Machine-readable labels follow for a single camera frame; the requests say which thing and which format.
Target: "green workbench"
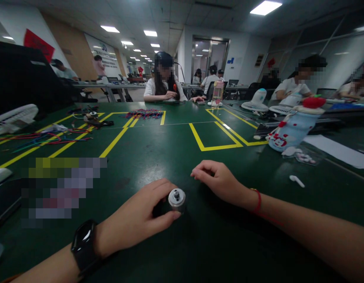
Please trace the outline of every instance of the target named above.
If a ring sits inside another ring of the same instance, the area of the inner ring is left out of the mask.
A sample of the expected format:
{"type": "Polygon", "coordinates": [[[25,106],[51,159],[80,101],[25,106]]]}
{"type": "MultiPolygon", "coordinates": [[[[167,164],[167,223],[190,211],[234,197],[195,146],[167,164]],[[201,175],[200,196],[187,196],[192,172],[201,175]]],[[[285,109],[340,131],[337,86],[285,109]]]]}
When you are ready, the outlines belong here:
{"type": "MultiPolygon", "coordinates": [[[[64,119],[69,109],[73,107],[50,114],[35,123],[34,130],[64,119]]],[[[11,169],[15,178],[28,177],[36,157],[108,160],[100,178],[94,179],[94,188],[86,190],[79,209],[72,211],[72,219],[49,220],[42,229],[22,229],[26,211],[20,209],[7,220],[0,228],[0,243],[5,246],[0,281],[41,262],[70,243],[81,223],[90,218],[103,221],[141,187],[163,177],[186,192],[187,213],[168,230],[113,255],[86,282],[345,281],[276,227],[218,199],[190,173],[204,159],[224,162],[248,187],[364,226],[364,170],[351,170],[330,157],[317,166],[283,159],[253,139],[256,123],[245,116],[254,116],[226,107],[211,111],[192,102],[100,103],[98,112],[103,113],[100,119],[111,115],[107,120],[115,125],[93,130],[85,136],[93,139],[67,148],[45,145],[13,154],[12,148],[23,141],[0,144],[0,166],[11,169]],[[124,118],[139,108],[162,110],[164,117],[124,118]],[[289,175],[298,176],[305,188],[290,181],[289,175]]],[[[71,127],[73,120],[60,124],[71,127]]],[[[75,127],[81,125],[82,120],[75,121],[75,127]]],[[[341,131],[331,135],[346,140],[341,131]]]]}

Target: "wire bundle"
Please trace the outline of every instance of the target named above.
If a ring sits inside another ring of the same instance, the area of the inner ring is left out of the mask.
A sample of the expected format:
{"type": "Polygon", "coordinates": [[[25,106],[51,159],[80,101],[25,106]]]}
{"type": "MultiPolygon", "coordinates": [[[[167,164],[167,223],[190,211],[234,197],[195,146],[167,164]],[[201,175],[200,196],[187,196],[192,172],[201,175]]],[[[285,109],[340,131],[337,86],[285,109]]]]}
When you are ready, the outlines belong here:
{"type": "Polygon", "coordinates": [[[67,131],[51,131],[51,132],[46,132],[46,133],[32,133],[32,134],[19,134],[19,135],[6,135],[0,138],[0,140],[30,140],[24,144],[21,144],[16,148],[15,151],[13,151],[13,153],[16,153],[18,151],[24,150],[26,148],[29,147],[34,147],[34,146],[39,146],[39,144],[61,144],[61,143],[71,143],[71,142],[86,142],[89,139],[92,138],[83,138],[83,139],[70,139],[66,137],[66,134],[84,134],[84,133],[90,133],[91,131],[89,130],[84,130],[84,129],[68,129],[67,131]],[[56,140],[49,140],[51,137],[56,137],[56,140]]]}
{"type": "Polygon", "coordinates": [[[139,119],[139,118],[143,118],[145,119],[151,119],[151,118],[161,118],[161,116],[164,114],[163,111],[157,110],[157,109],[137,109],[137,110],[133,110],[131,112],[128,112],[126,114],[126,119],[129,118],[134,118],[134,119],[139,119]]]}

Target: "black smartwatch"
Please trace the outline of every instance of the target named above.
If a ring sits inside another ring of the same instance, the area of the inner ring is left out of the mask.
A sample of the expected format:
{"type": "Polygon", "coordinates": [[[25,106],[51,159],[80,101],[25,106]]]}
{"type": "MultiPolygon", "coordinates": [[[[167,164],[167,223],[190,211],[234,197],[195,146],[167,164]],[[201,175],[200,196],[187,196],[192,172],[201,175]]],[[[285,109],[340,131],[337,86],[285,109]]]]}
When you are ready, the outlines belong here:
{"type": "Polygon", "coordinates": [[[92,273],[102,262],[94,251],[97,223],[90,219],[83,223],[75,232],[71,252],[80,270],[79,276],[92,273]]]}

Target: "door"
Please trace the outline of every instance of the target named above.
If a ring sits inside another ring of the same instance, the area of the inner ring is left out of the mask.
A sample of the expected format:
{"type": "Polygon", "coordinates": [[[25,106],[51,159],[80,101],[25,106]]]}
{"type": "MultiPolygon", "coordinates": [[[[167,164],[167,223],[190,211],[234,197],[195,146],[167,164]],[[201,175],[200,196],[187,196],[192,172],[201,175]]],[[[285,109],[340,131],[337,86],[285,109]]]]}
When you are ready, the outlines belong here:
{"type": "Polygon", "coordinates": [[[210,75],[210,66],[225,71],[226,57],[229,49],[229,39],[205,39],[193,37],[193,58],[191,63],[191,81],[197,69],[202,71],[202,79],[210,75]]]}

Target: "white paper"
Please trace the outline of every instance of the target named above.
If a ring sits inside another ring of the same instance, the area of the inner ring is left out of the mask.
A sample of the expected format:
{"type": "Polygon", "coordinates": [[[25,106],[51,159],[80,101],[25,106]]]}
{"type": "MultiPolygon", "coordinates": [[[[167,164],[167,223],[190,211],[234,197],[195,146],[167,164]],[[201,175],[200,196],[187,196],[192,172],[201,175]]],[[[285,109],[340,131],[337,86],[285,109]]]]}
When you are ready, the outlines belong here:
{"type": "Polygon", "coordinates": [[[358,151],[325,138],[323,135],[307,136],[304,141],[355,168],[364,169],[364,154],[358,151]]]}

